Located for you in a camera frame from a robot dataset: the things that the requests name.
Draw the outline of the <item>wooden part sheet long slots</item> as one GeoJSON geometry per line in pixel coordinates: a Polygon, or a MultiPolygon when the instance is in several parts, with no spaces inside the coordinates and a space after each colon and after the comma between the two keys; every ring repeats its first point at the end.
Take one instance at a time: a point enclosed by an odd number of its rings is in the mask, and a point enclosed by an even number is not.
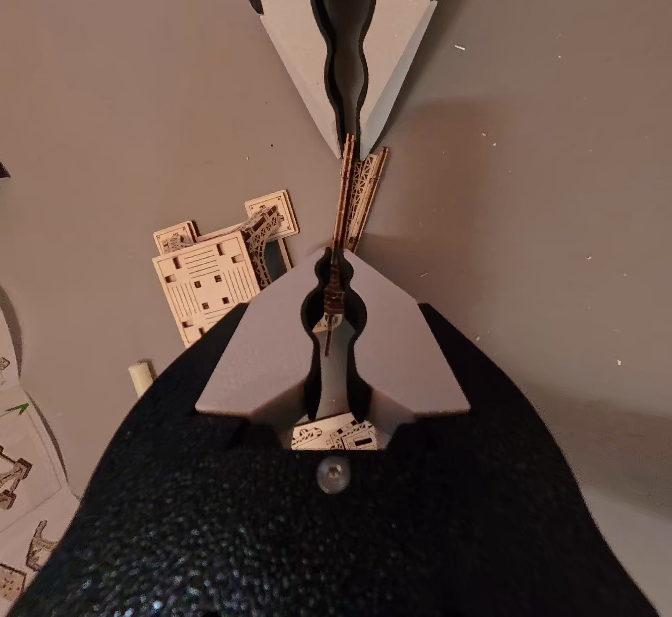
{"type": "Polygon", "coordinates": [[[378,435],[367,420],[357,421],[351,413],[331,416],[294,427],[293,451],[376,451],[378,435]]]}

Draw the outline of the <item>wooden tower base model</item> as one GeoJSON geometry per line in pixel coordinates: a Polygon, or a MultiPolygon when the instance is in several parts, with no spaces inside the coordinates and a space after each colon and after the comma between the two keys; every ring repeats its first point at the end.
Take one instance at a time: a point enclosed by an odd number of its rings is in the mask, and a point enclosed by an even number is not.
{"type": "Polygon", "coordinates": [[[300,229],[287,190],[245,210],[244,221],[208,234],[192,220],[153,233],[153,266],[185,348],[292,269],[286,240],[300,229]]]}

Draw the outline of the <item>grey desk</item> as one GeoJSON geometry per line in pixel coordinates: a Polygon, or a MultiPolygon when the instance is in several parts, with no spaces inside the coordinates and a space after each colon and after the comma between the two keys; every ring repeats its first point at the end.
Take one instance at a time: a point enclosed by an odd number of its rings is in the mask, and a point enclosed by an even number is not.
{"type": "MultiPolygon", "coordinates": [[[[671,615],[671,0],[442,0],[358,254],[534,404],[671,615]]],[[[248,0],[1,0],[1,306],[81,496],[183,343],[153,232],[286,189],[298,262],[337,173],[248,0]]]]}

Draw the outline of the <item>assembly diagram instruction sheet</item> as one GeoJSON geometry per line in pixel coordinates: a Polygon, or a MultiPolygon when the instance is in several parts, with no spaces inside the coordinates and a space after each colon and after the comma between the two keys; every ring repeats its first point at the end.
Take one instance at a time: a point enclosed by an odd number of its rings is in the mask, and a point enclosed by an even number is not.
{"type": "Polygon", "coordinates": [[[1,615],[53,555],[79,508],[43,415],[20,382],[20,334],[1,293],[1,615]]]}

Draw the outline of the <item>wooden tower spire assembly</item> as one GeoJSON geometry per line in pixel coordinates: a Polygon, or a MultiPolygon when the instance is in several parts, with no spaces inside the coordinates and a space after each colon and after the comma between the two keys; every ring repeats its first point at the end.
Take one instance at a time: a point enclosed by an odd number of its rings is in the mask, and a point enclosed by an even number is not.
{"type": "Polygon", "coordinates": [[[343,145],[341,182],[339,185],[339,197],[331,247],[330,277],[324,289],[324,317],[326,320],[326,337],[324,344],[324,356],[327,358],[331,350],[332,334],[336,317],[342,315],[345,309],[345,292],[341,282],[341,259],[348,233],[348,217],[350,209],[350,193],[353,175],[354,151],[356,137],[348,133],[343,145]]]}

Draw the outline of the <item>small pale wax stick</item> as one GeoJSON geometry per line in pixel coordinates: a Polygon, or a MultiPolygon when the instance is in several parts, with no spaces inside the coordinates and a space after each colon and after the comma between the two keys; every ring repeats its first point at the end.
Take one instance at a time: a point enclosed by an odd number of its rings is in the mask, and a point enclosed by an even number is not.
{"type": "Polygon", "coordinates": [[[155,375],[151,364],[147,361],[139,361],[128,367],[132,385],[138,398],[147,393],[155,381],[155,375]]]}

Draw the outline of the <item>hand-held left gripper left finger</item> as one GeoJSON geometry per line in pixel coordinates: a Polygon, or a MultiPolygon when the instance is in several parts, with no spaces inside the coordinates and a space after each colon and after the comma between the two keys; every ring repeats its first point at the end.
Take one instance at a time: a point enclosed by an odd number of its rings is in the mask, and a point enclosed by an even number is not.
{"type": "Polygon", "coordinates": [[[301,309],[318,286],[321,248],[257,294],[196,403],[201,414],[293,426],[307,414],[304,384],[313,360],[313,333],[301,309]]]}

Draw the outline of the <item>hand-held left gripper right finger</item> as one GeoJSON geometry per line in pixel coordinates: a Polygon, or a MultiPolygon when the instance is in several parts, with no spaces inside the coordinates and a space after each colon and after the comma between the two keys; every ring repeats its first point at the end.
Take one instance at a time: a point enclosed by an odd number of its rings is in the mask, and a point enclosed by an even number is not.
{"type": "Polygon", "coordinates": [[[349,412],[392,436],[399,426],[471,405],[416,300],[357,255],[339,253],[349,412]]]}

